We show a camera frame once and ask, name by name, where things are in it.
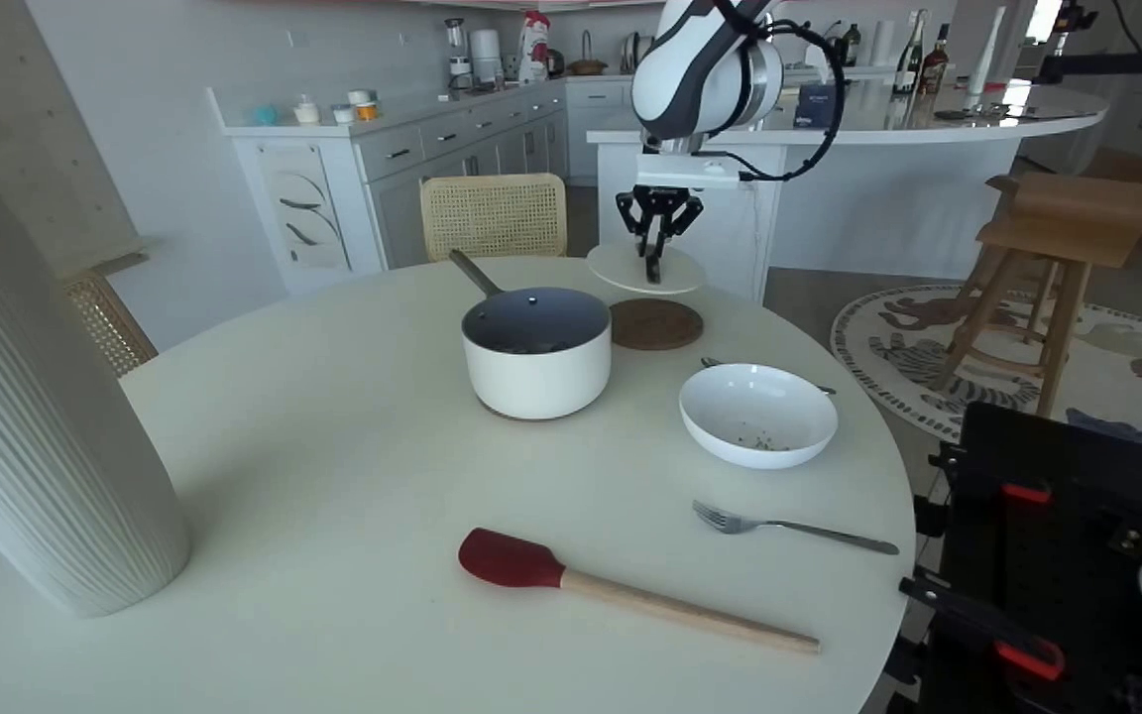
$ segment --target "round rug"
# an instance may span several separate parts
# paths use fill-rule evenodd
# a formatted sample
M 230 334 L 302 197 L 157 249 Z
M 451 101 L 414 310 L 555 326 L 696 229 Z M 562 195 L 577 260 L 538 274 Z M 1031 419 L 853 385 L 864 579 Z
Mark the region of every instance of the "round rug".
M 938 439 L 958 441 L 968 402 L 1032 412 L 1040 379 L 967 358 L 943 393 L 928 388 L 964 312 L 952 315 L 956 284 L 885 289 L 853 299 L 830 326 L 830 352 L 883 406 Z M 1032 305 L 1010 294 L 992 321 L 1023 327 Z M 1046 331 L 1051 304 L 1039 318 Z M 983 331 L 978 347 L 1019 362 L 1038 358 L 1038 344 Z M 1078 316 L 1052 418 L 1142 442 L 1142 318 L 1087 304 Z

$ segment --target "red silicone spatula head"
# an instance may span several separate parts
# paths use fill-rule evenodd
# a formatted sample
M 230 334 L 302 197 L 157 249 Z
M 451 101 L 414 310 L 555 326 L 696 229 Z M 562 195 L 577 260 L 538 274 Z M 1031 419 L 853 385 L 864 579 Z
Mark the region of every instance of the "red silicone spatula head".
M 548 547 L 488 529 L 472 530 L 457 557 L 476 578 L 504 587 L 558 587 L 566 570 Z

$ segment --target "saucepan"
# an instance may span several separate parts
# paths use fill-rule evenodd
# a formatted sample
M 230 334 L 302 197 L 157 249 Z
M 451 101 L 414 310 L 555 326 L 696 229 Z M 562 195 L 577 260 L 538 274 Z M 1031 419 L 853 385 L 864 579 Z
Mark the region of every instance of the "saucepan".
M 490 410 L 556 419 L 584 410 L 611 378 L 611 311 L 588 292 L 504 290 L 466 254 L 449 258 L 484 291 L 461 319 L 469 384 Z

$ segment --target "white ribbed vase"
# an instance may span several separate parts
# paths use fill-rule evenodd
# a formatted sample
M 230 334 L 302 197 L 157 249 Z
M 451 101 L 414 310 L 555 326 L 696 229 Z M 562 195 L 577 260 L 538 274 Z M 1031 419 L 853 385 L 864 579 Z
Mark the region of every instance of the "white ribbed vase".
M 0 552 L 83 618 L 153 595 L 190 554 L 161 458 L 2 200 Z

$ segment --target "white bowl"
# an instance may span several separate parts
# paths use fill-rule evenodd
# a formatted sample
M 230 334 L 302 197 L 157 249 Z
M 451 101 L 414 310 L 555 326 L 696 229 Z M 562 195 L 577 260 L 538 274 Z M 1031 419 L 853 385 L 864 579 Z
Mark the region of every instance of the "white bowl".
M 762 364 L 717 364 L 685 379 L 681 420 L 699 447 L 749 470 L 787 470 L 818 456 L 838 426 L 822 390 Z

